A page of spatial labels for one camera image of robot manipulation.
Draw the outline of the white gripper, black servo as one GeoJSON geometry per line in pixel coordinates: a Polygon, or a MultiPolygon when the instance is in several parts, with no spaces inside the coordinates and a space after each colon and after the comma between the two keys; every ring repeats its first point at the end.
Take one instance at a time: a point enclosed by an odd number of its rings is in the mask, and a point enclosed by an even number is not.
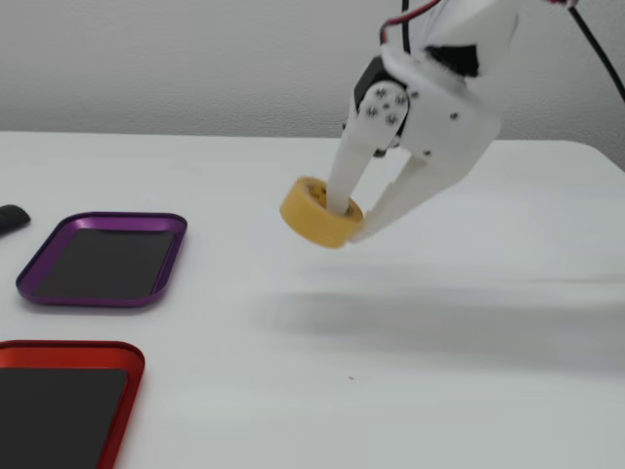
{"type": "Polygon", "coordinates": [[[497,137],[501,121],[466,79],[423,53],[383,46],[354,87],[327,181],[327,207],[342,215],[369,161],[411,155],[367,212],[351,242],[368,239],[460,182],[497,137]]]}

